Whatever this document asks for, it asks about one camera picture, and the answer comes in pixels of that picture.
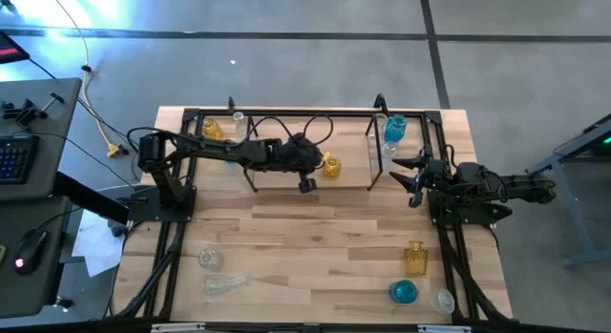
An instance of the gray floor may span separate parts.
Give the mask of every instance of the gray floor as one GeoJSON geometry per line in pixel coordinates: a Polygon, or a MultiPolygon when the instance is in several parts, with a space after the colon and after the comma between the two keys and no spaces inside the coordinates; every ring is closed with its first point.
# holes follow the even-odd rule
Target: gray floor
{"type": "MultiPolygon", "coordinates": [[[[0,27],[70,26],[51,0],[42,0],[42,7],[12,1],[19,15],[2,9],[0,27]]],[[[97,29],[425,32],[420,0],[62,2],[83,27],[97,29]]],[[[431,0],[431,7],[437,33],[591,35],[611,34],[609,2],[431,0]]],[[[15,40],[55,76],[81,75],[79,39],[50,30],[46,37],[15,40]]],[[[160,105],[224,105],[229,95],[243,105],[367,107],[383,93],[392,107],[439,108],[426,41],[89,38],[88,43],[96,71],[91,100],[121,131],[154,124],[160,105]]],[[[609,44],[444,42],[439,50],[450,105],[467,110],[478,159],[498,173],[522,172],[611,112],[609,44]]],[[[0,66],[0,81],[45,77],[28,62],[0,66]]],[[[93,120],[81,108],[75,118],[70,138],[104,157],[93,120]]],[[[132,177],[131,159],[103,160],[132,177]]],[[[66,148],[61,170],[94,188],[120,184],[72,146],[66,148]]],[[[582,192],[590,178],[572,177],[586,188],[582,192]]],[[[515,214],[499,224],[498,235],[516,318],[611,330],[611,261],[575,269],[561,266],[563,257],[579,251],[562,198],[547,206],[512,207],[515,214]]],[[[609,223],[600,215],[590,223],[600,246],[608,245],[609,223]]],[[[73,269],[65,284],[79,279],[75,282],[90,289],[92,298],[108,291],[108,276],[88,280],[78,264],[73,269]]],[[[90,319],[104,305],[92,303],[97,304],[90,304],[86,315],[59,320],[90,319]]],[[[42,323],[47,312],[0,325],[42,323]]]]}

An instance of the blue glass bottle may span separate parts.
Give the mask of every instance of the blue glass bottle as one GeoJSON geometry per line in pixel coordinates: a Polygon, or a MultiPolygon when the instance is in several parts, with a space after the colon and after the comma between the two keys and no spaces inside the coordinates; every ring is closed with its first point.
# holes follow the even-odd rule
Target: blue glass bottle
{"type": "Polygon", "coordinates": [[[395,114],[389,118],[384,132],[384,139],[387,142],[397,143],[405,135],[405,129],[408,126],[408,120],[400,114],[395,114]]]}
{"type": "Polygon", "coordinates": [[[418,298],[418,289],[412,281],[396,281],[390,286],[389,295],[395,303],[410,304],[418,298]]]}

